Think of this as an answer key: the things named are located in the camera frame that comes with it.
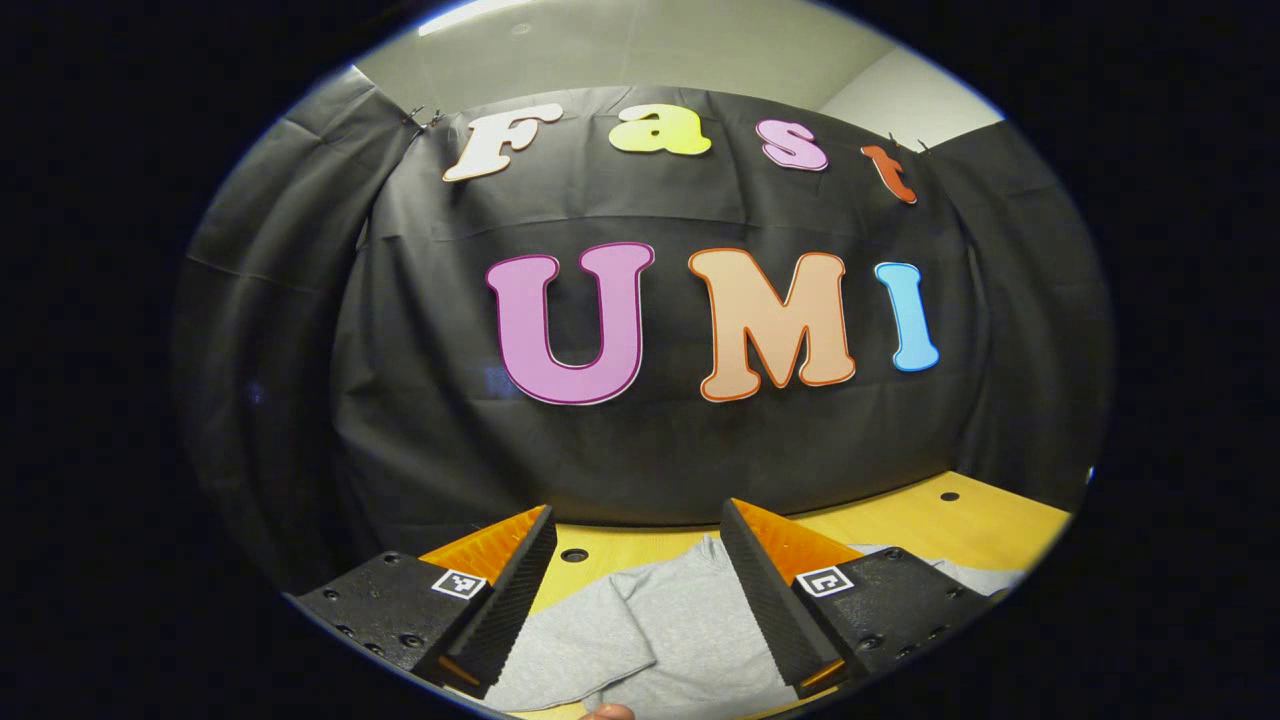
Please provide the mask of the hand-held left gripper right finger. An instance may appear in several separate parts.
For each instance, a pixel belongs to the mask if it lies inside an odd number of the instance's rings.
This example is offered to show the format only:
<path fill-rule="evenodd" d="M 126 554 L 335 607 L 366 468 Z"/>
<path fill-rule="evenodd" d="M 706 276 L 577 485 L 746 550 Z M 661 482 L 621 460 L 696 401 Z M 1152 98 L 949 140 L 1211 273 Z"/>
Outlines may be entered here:
<path fill-rule="evenodd" d="M 896 671 L 991 609 L 988 596 L 906 550 L 863 553 L 739 498 L 724 502 L 719 537 L 801 700 Z"/>

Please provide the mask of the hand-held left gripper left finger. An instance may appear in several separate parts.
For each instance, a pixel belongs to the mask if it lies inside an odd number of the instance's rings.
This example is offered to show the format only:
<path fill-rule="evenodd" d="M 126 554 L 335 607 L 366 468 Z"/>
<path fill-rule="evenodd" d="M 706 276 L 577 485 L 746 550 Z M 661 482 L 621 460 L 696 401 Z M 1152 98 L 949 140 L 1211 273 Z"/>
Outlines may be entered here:
<path fill-rule="evenodd" d="M 540 505 L 424 555 L 384 551 L 305 594 L 305 615 L 416 678 L 481 700 L 507 665 L 557 546 Z"/>

